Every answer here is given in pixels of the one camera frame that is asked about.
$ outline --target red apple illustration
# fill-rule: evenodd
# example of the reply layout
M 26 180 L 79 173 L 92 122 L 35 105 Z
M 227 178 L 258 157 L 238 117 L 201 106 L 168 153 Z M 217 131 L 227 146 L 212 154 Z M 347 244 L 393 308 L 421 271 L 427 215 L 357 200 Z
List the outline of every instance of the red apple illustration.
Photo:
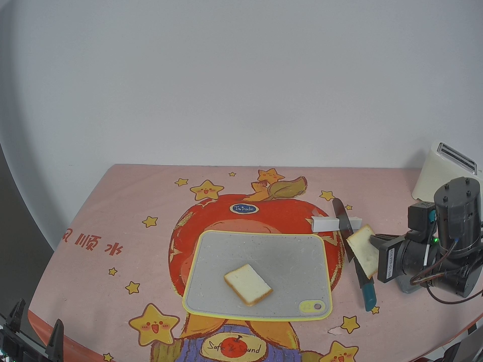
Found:
M 221 353 L 228 358 L 239 358 L 245 355 L 248 347 L 244 341 L 241 340 L 241 336 L 238 338 L 226 338 L 220 344 Z

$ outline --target knife handle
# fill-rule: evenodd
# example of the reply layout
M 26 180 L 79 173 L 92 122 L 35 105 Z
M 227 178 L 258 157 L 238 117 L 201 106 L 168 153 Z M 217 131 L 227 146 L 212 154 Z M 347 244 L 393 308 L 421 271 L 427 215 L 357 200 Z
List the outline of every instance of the knife handle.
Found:
M 377 303 L 376 291 L 374 290 L 374 279 L 370 278 L 369 283 L 366 283 L 361 287 L 361 291 L 362 296 L 364 297 L 366 311 L 369 312 L 376 307 Z

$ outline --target pink tablecloth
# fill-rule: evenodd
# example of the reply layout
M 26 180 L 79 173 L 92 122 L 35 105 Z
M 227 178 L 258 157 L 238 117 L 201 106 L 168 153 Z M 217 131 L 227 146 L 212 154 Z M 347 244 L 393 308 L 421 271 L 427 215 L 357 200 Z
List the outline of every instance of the pink tablecloth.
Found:
M 67 362 L 416 359 L 481 317 L 480 299 L 446 306 L 425 290 L 407 295 L 395 282 L 376 280 L 378 304 L 366 312 L 353 263 L 341 267 L 338 232 L 320 234 L 333 286 L 334 309 L 325 320 L 252 323 L 189 316 L 181 295 L 196 239 L 206 229 L 310 233 L 311 216 L 333 215 L 335 196 L 375 232 L 405 233 L 418 173 L 115 165 L 54 253 L 32 300 L 30 322 L 46 341 L 56 319 L 62 319 Z M 277 187 L 285 193 L 274 192 Z M 237 203 L 258 211 L 235 213 L 230 206 Z M 248 345 L 233 344 L 230 332 Z

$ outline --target knife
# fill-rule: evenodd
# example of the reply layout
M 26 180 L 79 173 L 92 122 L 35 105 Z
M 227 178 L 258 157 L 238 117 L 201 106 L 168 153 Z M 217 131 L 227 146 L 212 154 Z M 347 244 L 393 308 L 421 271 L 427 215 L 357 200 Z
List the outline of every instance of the knife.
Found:
M 345 211 L 345 206 L 342 201 L 338 198 L 332 200 L 332 206 L 334 207 L 335 216 L 339 219 L 339 230 L 341 232 L 342 241 L 344 243 L 345 252 L 347 253 L 347 259 L 349 262 L 354 259 L 354 252 L 352 248 L 347 243 L 347 238 L 353 235 L 353 230 L 347 212 Z M 374 290 L 374 279 L 371 277 L 367 278 L 364 270 L 362 269 L 359 260 L 354 259 L 355 272 L 357 274 L 357 280 L 359 280 L 359 287 L 362 290 L 362 296 L 364 298 L 364 305 L 366 311 L 371 311 L 376 307 L 377 298 L 376 291 Z

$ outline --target gray cutting board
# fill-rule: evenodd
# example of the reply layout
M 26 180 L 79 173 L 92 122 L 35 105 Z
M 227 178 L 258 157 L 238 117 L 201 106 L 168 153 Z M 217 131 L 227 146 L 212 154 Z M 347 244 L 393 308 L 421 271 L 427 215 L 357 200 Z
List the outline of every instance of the gray cutting board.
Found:
M 250 264 L 273 292 L 246 306 L 223 276 Z M 198 240 L 183 297 L 203 316 L 252 321 L 313 321 L 332 311 L 324 242 L 317 235 L 206 231 Z

